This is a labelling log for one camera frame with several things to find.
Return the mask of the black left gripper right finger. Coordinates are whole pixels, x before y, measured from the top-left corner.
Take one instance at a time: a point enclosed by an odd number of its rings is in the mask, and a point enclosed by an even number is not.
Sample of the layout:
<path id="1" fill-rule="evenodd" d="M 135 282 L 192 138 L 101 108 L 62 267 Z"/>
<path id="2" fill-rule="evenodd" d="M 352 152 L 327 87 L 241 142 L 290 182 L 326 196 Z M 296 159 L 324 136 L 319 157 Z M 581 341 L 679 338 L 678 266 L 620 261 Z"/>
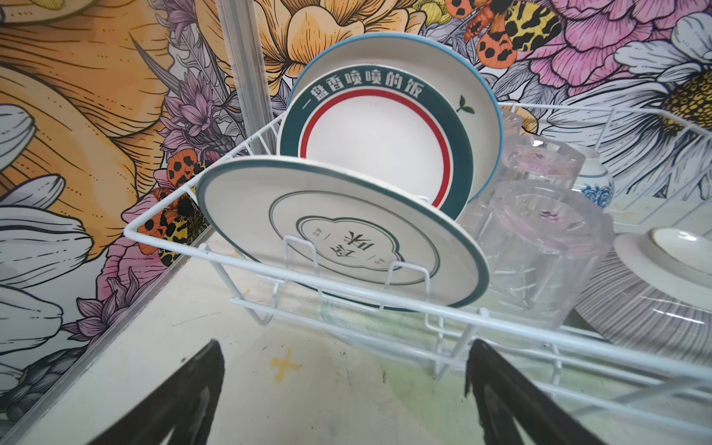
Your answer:
<path id="1" fill-rule="evenodd" d="M 467 360 L 465 394 L 472 394 L 487 444 L 600 444 L 602 441 L 561 409 L 483 340 Z"/>

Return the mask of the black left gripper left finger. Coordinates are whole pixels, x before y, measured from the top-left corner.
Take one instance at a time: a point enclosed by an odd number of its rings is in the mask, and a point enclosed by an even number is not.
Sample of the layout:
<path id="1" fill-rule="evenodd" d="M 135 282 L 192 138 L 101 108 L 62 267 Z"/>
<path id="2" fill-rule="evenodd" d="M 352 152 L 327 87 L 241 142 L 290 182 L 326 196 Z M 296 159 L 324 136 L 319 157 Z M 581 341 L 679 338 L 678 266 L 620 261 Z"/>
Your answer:
<path id="1" fill-rule="evenodd" d="M 213 339 L 93 444 L 205 444 L 224 383 L 224 356 Z"/>

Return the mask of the white wire dish rack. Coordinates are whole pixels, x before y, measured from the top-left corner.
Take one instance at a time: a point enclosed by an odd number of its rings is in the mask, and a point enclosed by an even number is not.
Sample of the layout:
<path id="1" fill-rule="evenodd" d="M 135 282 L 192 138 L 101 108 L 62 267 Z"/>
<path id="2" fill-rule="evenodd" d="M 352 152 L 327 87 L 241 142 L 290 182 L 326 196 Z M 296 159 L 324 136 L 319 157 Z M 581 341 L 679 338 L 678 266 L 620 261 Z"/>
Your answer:
<path id="1" fill-rule="evenodd" d="M 573 415 L 619 415 L 667 428 L 677 438 L 711 440 L 709 423 L 695 424 L 673 411 L 656 413 L 652 403 L 682 398 L 711 404 L 711 369 L 680 359 L 619 347 L 591 328 L 564 324 L 545 329 L 500 313 L 481 303 L 462 308 L 442 305 L 425 289 L 416 300 L 398 296 L 390 284 L 376 289 L 350 285 L 326 276 L 313 265 L 297 271 L 290 255 L 297 242 L 284 244 L 285 256 L 275 266 L 249 259 L 244 253 L 220 253 L 202 240 L 188 244 L 141 232 L 141 227 L 180 198 L 196 198 L 197 179 L 180 185 L 127 224 L 124 235 L 141 244 L 177 254 L 183 260 L 207 261 L 233 304 L 245 309 L 261 326 L 282 319 L 322 329 L 350 345 L 413 365 L 430 365 L 441 379 L 464 365 L 465 348 L 484 340 L 515 358 L 528 370 L 547 365 L 541 389 L 556 401 L 576 402 Z"/>

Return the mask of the white plate green rim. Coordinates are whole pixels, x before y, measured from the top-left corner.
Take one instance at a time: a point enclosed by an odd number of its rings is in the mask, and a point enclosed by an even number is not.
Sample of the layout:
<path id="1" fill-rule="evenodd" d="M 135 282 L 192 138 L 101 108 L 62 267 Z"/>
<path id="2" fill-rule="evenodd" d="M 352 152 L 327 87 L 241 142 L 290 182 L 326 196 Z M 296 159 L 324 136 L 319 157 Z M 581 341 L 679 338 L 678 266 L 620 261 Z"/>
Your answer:
<path id="1" fill-rule="evenodd" d="M 491 281 L 476 241 L 442 211 L 382 181 L 281 156 L 202 172 L 196 195 L 245 258 L 396 296 L 461 308 Z"/>

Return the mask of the plate green red band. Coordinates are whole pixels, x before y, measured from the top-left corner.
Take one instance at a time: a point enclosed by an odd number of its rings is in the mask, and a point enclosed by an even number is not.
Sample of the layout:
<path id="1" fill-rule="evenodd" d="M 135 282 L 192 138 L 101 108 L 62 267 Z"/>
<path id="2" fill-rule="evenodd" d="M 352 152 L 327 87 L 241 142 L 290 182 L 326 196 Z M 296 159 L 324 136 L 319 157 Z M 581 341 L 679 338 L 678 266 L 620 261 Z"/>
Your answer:
<path id="1" fill-rule="evenodd" d="M 287 108 L 277 152 L 359 172 L 458 218 L 475 179 L 467 130 L 436 88 L 404 70 L 352 65 Z"/>

